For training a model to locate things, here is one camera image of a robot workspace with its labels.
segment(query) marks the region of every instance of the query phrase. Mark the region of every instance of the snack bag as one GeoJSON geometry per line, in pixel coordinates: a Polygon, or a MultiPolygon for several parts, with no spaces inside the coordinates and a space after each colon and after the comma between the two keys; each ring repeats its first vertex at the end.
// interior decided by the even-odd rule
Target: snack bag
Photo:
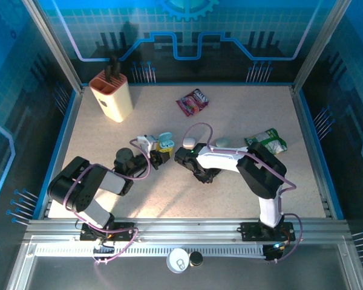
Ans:
{"type": "Polygon", "coordinates": [[[185,97],[177,100],[176,103],[188,117],[203,110],[204,107],[208,105],[208,99],[199,89],[195,89],[185,97]]]}
{"type": "Polygon", "coordinates": [[[278,136],[278,132],[274,128],[256,134],[252,137],[245,138],[244,140],[248,145],[251,145],[253,142],[261,142],[262,145],[274,155],[288,150],[286,142],[278,136]]]}

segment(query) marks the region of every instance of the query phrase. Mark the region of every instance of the cable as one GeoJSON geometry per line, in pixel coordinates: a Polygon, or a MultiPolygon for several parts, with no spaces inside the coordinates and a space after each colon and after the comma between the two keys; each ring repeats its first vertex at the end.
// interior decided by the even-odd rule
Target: cable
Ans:
{"type": "Polygon", "coordinates": [[[286,230],[281,229],[284,235],[288,238],[288,246],[290,245],[290,235],[286,232],[286,230]]]}
{"type": "Polygon", "coordinates": [[[78,185],[78,183],[82,180],[82,178],[95,166],[100,166],[104,169],[107,169],[107,171],[121,177],[121,178],[125,178],[125,179],[130,179],[130,180],[143,180],[145,178],[147,178],[149,176],[149,174],[151,173],[151,160],[149,160],[148,156],[146,156],[146,153],[139,147],[137,146],[136,144],[134,144],[134,142],[136,142],[137,139],[133,139],[129,142],[130,145],[132,145],[133,147],[137,148],[145,157],[147,163],[148,163],[148,171],[146,173],[145,176],[143,177],[130,177],[130,176],[125,176],[125,175],[122,175],[122,174],[119,174],[119,173],[116,173],[116,172],[113,172],[112,170],[100,165],[100,164],[92,164],[88,167],[85,168],[85,170],[78,176],[78,178],[75,180],[75,182],[73,182],[73,185],[70,187],[70,189],[67,191],[67,194],[63,200],[63,206],[66,210],[68,211],[72,211],[75,216],[81,220],[82,222],[86,223],[90,228],[96,230],[96,231],[100,231],[101,233],[108,233],[108,234],[116,234],[116,233],[123,233],[123,232],[126,232],[126,231],[130,231],[130,230],[133,230],[135,231],[135,234],[133,235],[132,239],[130,240],[130,242],[121,250],[121,252],[119,252],[117,255],[113,256],[112,258],[109,258],[109,259],[105,259],[105,263],[107,263],[108,261],[112,261],[114,260],[115,258],[119,257],[124,251],[126,251],[127,248],[129,248],[132,243],[134,242],[134,239],[137,237],[138,233],[139,233],[139,229],[136,228],[136,227],[131,227],[131,228],[123,228],[123,229],[120,229],[120,230],[104,230],[104,229],[101,229],[101,228],[98,228],[96,227],[95,225],[92,225],[91,223],[89,223],[88,221],[86,221],[84,218],[80,217],[77,213],[74,212],[73,209],[71,208],[68,208],[67,207],[67,201],[70,197],[70,195],[72,194],[75,186],[78,185]]]}
{"type": "Polygon", "coordinates": [[[97,260],[94,258],[93,256],[93,259],[96,260],[98,263],[104,263],[104,264],[107,264],[108,262],[111,262],[113,261],[114,259],[118,258],[119,256],[121,256],[125,251],[126,249],[128,249],[134,242],[134,240],[136,239],[138,233],[139,233],[139,229],[138,228],[133,228],[135,233],[132,237],[132,239],[129,241],[129,243],[126,244],[126,246],[121,250],[119,251],[117,254],[115,254],[114,256],[110,257],[110,258],[107,258],[107,259],[103,259],[103,260],[97,260]]]}
{"type": "Polygon", "coordinates": [[[136,178],[138,178],[138,177],[142,176],[145,172],[146,172],[146,168],[144,168],[144,170],[143,170],[143,171],[141,171],[141,172],[140,172],[140,173],[136,176],[136,178]]]}
{"type": "MultiPolygon", "coordinates": [[[[213,129],[211,127],[211,125],[207,124],[207,123],[196,123],[196,124],[193,124],[191,127],[189,127],[186,131],[186,133],[184,134],[184,137],[183,137],[183,140],[186,138],[187,134],[189,133],[189,131],[198,126],[198,125],[205,125],[207,126],[209,129],[210,129],[210,136],[208,137],[208,140],[207,140],[207,147],[211,150],[211,152],[217,152],[217,153],[231,153],[231,154],[234,154],[236,153],[237,155],[238,154],[241,154],[243,156],[247,156],[249,158],[252,158],[254,161],[256,161],[257,163],[261,164],[266,170],[268,170],[271,174],[273,174],[274,176],[276,176],[278,179],[280,179],[282,182],[285,182],[286,184],[290,185],[290,187],[288,188],[284,188],[282,190],[280,190],[280,192],[278,193],[278,211],[281,212],[281,195],[284,193],[284,192],[288,192],[290,190],[294,190],[297,188],[297,186],[290,182],[288,179],[286,179],[285,177],[281,176],[280,174],[278,174],[276,171],[274,171],[273,168],[271,168],[270,166],[268,166],[265,162],[263,162],[262,160],[260,160],[258,157],[254,156],[253,154],[250,154],[249,152],[245,152],[245,151],[239,151],[239,150],[230,150],[230,149],[214,149],[210,146],[210,141],[211,141],[211,137],[212,137],[212,134],[213,134],[213,129]]],[[[297,218],[298,220],[298,223],[299,223],[299,226],[300,226],[300,235],[299,235],[299,238],[298,238],[298,241],[296,243],[296,245],[293,247],[293,249],[288,253],[286,254],[284,257],[280,258],[280,259],[276,259],[275,262],[278,263],[280,261],[283,261],[285,260],[286,258],[288,258],[298,247],[300,241],[301,241],[301,238],[303,236],[303,223],[301,222],[301,219],[299,218],[299,216],[295,213],[286,213],[284,214],[284,216],[294,216],[297,218]]]]}
{"type": "Polygon", "coordinates": [[[78,224],[78,222],[79,222],[79,219],[77,219],[77,221],[75,222],[74,227],[75,227],[77,230],[80,230],[80,228],[77,228],[77,224],[78,224]]]}
{"type": "Polygon", "coordinates": [[[125,178],[125,179],[130,179],[130,180],[143,180],[145,178],[147,178],[149,176],[149,174],[151,173],[151,160],[149,160],[148,156],[146,156],[146,153],[139,147],[137,146],[136,144],[134,144],[133,142],[137,141],[137,139],[133,139],[129,142],[130,145],[132,145],[133,147],[137,148],[145,157],[146,159],[146,162],[148,163],[148,171],[146,173],[145,176],[143,177],[131,177],[131,176],[126,176],[126,175],[122,175],[122,174],[119,174],[117,172],[113,172],[112,170],[106,168],[105,166],[102,166],[100,164],[92,164],[88,167],[85,168],[85,170],[78,176],[78,178],[75,180],[75,182],[73,183],[73,185],[70,187],[70,189],[67,191],[67,194],[63,200],[63,206],[65,209],[69,210],[69,211],[72,211],[70,209],[67,208],[67,201],[68,201],[68,198],[70,197],[71,193],[73,192],[75,186],[78,185],[79,181],[95,166],[99,166],[99,167],[102,167],[104,169],[107,169],[107,171],[121,177],[121,178],[125,178]]]}
{"type": "Polygon", "coordinates": [[[298,224],[300,226],[300,235],[298,237],[298,240],[297,240],[296,245],[290,250],[289,253],[287,253],[284,257],[281,257],[279,259],[275,259],[274,260],[276,264],[278,262],[282,262],[283,260],[285,260],[286,258],[288,258],[290,255],[292,255],[293,252],[297,249],[298,245],[300,244],[301,239],[303,238],[303,223],[301,222],[300,217],[297,214],[295,214],[295,213],[286,213],[286,214],[284,214],[284,216],[294,216],[295,218],[297,218],[298,224]]]}
{"type": "Polygon", "coordinates": [[[244,156],[247,156],[249,158],[252,158],[254,161],[256,161],[257,163],[260,163],[263,167],[265,167],[265,169],[267,169],[271,174],[273,174],[274,176],[276,176],[278,179],[280,179],[282,182],[285,182],[286,184],[290,185],[290,187],[288,188],[285,188],[285,189],[282,189],[280,190],[280,192],[278,193],[278,196],[279,196],[279,200],[278,200],[278,210],[279,212],[281,212],[281,195],[284,193],[284,192],[288,192],[289,190],[294,190],[297,188],[297,186],[290,182],[288,179],[286,179],[285,177],[281,176],[280,174],[278,174],[276,171],[274,171],[273,168],[271,168],[270,166],[268,166],[265,162],[263,162],[262,160],[260,160],[258,157],[256,157],[255,155],[253,154],[250,154],[249,152],[245,152],[245,151],[239,151],[239,150],[232,150],[232,149],[214,149],[210,146],[210,141],[211,141],[211,137],[212,137],[212,134],[213,134],[213,129],[211,127],[210,124],[207,124],[207,123],[196,123],[196,124],[193,124],[190,128],[187,129],[186,133],[184,134],[184,137],[183,137],[183,140],[186,138],[187,134],[189,133],[189,131],[191,129],[193,129],[194,127],[198,126],[198,125],[205,125],[207,126],[209,129],[210,129],[210,136],[208,137],[208,140],[207,140],[207,147],[211,150],[211,152],[216,152],[216,153],[236,153],[237,155],[240,154],[240,155],[244,155],[244,156]]]}

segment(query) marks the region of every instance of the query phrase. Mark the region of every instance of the gear graphic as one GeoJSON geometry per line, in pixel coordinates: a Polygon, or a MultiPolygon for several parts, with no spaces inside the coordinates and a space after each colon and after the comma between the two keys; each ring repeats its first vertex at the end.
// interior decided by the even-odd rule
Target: gear graphic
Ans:
{"type": "Polygon", "coordinates": [[[19,25],[24,16],[21,0],[0,0],[0,17],[11,28],[19,25]]]}
{"type": "Polygon", "coordinates": [[[207,12],[212,12],[212,7],[219,4],[218,0],[157,0],[164,12],[177,20],[197,20],[199,16],[205,17],[207,12]]]}

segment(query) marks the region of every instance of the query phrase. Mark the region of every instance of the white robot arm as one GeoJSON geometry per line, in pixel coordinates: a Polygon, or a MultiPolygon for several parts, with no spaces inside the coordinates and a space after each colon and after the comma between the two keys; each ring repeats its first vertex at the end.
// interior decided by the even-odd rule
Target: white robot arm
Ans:
{"type": "Polygon", "coordinates": [[[231,170],[242,175],[260,202],[260,221],[275,228],[282,219],[279,211],[279,191],[283,182],[264,167],[258,168],[246,152],[266,163],[272,170],[284,176],[285,166],[261,143],[242,148],[218,148],[199,143],[192,150],[183,147],[175,153],[175,161],[193,171],[203,183],[211,183],[221,170],[231,170]]]}

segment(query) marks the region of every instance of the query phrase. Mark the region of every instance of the glass wall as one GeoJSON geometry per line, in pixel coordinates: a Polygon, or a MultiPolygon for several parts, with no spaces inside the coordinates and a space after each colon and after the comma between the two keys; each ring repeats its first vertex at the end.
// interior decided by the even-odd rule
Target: glass wall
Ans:
{"type": "Polygon", "coordinates": [[[34,212],[71,92],[22,2],[0,1],[0,289],[34,212]]]}
{"type": "Polygon", "coordinates": [[[303,87],[352,232],[363,232],[363,1],[352,1],[303,87]]]}
{"type": "Polygon", "coordinates": [[[292,82],[335,0],[41,0],[81,81],[292,82]]]}

